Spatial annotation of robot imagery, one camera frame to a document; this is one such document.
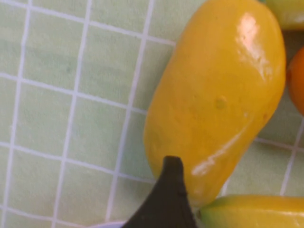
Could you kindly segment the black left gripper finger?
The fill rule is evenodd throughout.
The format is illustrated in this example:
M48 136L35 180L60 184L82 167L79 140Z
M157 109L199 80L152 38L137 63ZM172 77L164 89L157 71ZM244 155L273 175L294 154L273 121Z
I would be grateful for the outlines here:
M151 193L124 228L196 228L184 184L181 158L165 156Z

